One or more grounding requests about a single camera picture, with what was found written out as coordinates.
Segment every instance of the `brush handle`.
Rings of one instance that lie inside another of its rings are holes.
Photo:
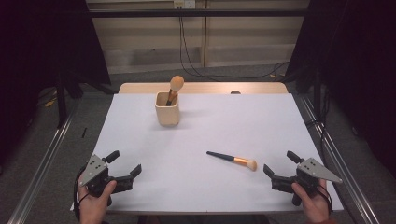
[[[233,159],[234,159],[234,156],[220,154],[220,153],[217,153],[217,152],[207,151],[206,154],[207,155],[211,155],[211,156],[215,156],[215,157],[218,157],[218,158],[222,158],[222,159],[224,159],[226,161],[233,161]]]

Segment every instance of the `brush holder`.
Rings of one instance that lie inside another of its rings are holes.
[[[180,111],[178,109],[178,95],[171,105],[166,105],[169,92],[160,91],[155,100],[158,122],[162,126],[175,126],[180,121]]]

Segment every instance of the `white tabletop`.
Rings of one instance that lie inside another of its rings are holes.
[[[113,212],[134,214],[239,214],[301,210],[292,195],[271,189],[262,171],[292,176],[288,150],[321,162],[291,94],[180,94],[180,123],[161,126],[155,94],[114,96],[94,154],[120,157],[109,174],[128,175],[142,164],[134,189],[113,194]],[[205,153],[254,159],[256,172]],[[342,210],[328,182],[333,209]]]

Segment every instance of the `makeup brush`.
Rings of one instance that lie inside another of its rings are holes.
[[[211,152],[211,151],[207,151],[206,154],[211,155],[211,156],[215,156],[215,157],[218,157],[218,158],[222,158],[222,159],[224,159],[226,161],[233,161],[235,163],[247,166],[252,171],[256,171],[256,169],[257,169],[257,162],[255,162],[254,160],[247,160],[247,159],[238,158],[238,157],[229,156],[229,155],[224,155],[224,154],[220,154],[220,153],[217,153],[217,152]]]
[[[181,76],[172,77],[171,80],[171,89],[169,90],[168,101],[166,105],[171,105],[172,101],[177,96],[177,92],[183,87],[184,85],[184,78]]]

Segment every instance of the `power outlet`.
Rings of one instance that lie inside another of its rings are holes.
[[[184,0],[174,0],[174,8],[184,8]]]
[[[195,8],[195,0],[185,0],[184,1],[184,8]]]

